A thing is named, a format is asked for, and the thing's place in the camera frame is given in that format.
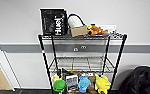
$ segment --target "label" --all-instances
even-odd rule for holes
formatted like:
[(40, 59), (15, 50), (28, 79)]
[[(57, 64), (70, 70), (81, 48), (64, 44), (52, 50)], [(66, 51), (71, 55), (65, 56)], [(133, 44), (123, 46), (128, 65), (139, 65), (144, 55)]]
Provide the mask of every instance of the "label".
[(61, 20), (62, 18), (56, 18), (55, 16), (55, 22), (56, 22), (56, 28), (55, 28), (55, 35), (61, 35)]

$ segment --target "metal shelf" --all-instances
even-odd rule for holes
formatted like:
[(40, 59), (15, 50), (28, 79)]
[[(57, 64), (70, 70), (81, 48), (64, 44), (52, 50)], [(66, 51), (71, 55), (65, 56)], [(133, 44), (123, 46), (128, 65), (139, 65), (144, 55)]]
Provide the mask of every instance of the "metal shelf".
[[(38, 35), (38, 38), (39, 38), (39, 42), (40, 42), (40, 45), (41, 45), (42, 54), (43, 54), (43, 57), (44, 57), (44, 62), (45, 62), (45, 65), (46, 65), (47, 74), (48, 74), (48, 77), (49, 77), (52, 94), (53, 94), (53, 87), (52, 87), (52, 80), (51, 80), (50, 73), (56, 72), (58, 75), (60, 75), (60, 71), (59, 71), (60, 68), (66, 66), (66, 65), (67, 65), (67, 67), (66, 67), (67, 70), (77, 70), (77, 72), (82, 71), (82, 66), (80, 68), (78, 67), (80, 65), (77, 65), (77, 68), (74, 67), (74, 65), (76, 63), (79, 64), (81, 62), (81, 61), (77, 62), (77, 61), (75, 61), (75, 59), (82, 60), (83, 62), (84, 62), (84, 60), (86, 60), (85, 61), (85, 64), (86, 64), (85, 66), (88, 67), (88, 70), (85, 70), (86, 69), (85, 68), (85, 69), (83, 69), (85, 71), (90, 71), (90, 72), (93, 71), (93, 72), (96, 72), (96, 73), (102, 73), (102, 75), (103, 75), (103, 73), (113, 73), (109, 92), (111, 91), (114, 80), (115, 80), (115, 76), (116, 76), (116, 73), (117, 73), (117, 69), (118, 69), (118, 66), (119, 66), (119, 61), (120, 61), (120, 58), (121, 58), (121, 54), (123, 52), (123, 48), (124, 48), (124, 44), (125, 44), (127, 35), (125, 35), (125, 34), (122, 35), (122, 34), (116, 33), (114, 31), (114, 32), (112, 32), (110, 34), (107, 34), (107, 35), (95, 35), (95, 36), (85, 35), (85, 36), (77, 36), (77, 37), (71, 37), (70, 35), (66, 35), (66, 36)], [(51, 40), (52, 41), (54, 59), (53, 59), (53, 61), (50, 64), (49, 67), (48, 67), (46, 53), (44, 51), (44, 44), (43, 44), (42, 40)], [(107, 45), (106, 45), (104, 57), (102, 57), (102, 56), (101, 57), (56, 57), (54, 40), (107, 40)], [(122, 40), (121, 46), (119, 48), (119, 53), (118, 53), (118, 56), (117, 56), (117, 60), (115, 62), (115, 67), (107, 57), (110, 40)], [(96, 66), (97, 66), (97, 64), (99, 64), (98, 65), (99, 67), (96, 70), (93, 70), (93, 69), (95, 69), (95, 67), (90, 66), (91, 63), (93, 62), (93, 61), (90, 61), (90, 59), (100, 59), (100, 62), (94, 63)], [(62, 63), (61, 60), (71, 60), (71, 63), (60, 65)]]
[[(102, 67), (104, 62), (103, 56), (98, 57), (57, 57), (57, 65), (58, 69), (66, 69), (68, 71), (75, 70), (77, 72), (80, 71), (88, 71), (88, 72), (97, 72), (102, 73)], [(104, 73), (112, 73), (114, 70), (114, 65), (107, 58), (107, 62), (105, 63)], [(54, 73), (56, 71), (56, 63), (54, 63), (54, 59), (49, 66), (51, 72)]]
[(42, 35), (42, 40), (108, 40), (108, 37), (111, 40), (122, 40), (123, 35), (119, 33), (110, 33), (110, 34), (103, 34), (103, 35), (82, 35), (71, 37), (71, 35), (65, 36), (51, 36), (51, 35)]

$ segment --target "white wall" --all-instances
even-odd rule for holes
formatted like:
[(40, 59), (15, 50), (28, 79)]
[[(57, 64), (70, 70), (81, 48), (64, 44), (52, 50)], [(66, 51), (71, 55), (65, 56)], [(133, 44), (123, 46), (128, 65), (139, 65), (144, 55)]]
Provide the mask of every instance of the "white wall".
[[(65, 8), (68, 14), (79, 14), (87, 25), (117, 25), (118, 32), (128, 34), (127, 45), (150, 45), (150, 0), (0, 0), (0, 43), (38, 44), (40, 8)], [(7, 53), (21, 87), (49, 88), (41, 56)], [(150, 54), (123, 54), (118, 74), (137, 65), (150, 66)]]

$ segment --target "box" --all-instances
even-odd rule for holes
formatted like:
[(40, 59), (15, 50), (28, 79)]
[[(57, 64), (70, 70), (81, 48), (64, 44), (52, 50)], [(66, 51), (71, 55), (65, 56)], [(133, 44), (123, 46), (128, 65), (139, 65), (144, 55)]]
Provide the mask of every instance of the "box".
[(40, 9), (43, 35), (67, 34), (67, 14), (64, 9)]
[(72, 37), (79, 36), (79, 35), (86, 35), (87, 26), (73, 27), (71, 28), (71, 34)]

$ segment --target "cardboard box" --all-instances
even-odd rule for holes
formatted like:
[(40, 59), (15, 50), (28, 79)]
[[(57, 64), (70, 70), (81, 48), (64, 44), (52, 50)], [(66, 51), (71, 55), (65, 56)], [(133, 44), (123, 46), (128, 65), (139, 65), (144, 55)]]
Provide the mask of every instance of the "cardboard box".
[(79, 35), (86, 35), (87, 26), (73, 27), (71, 28), (71, 34), (72, 37), (79, 36)]

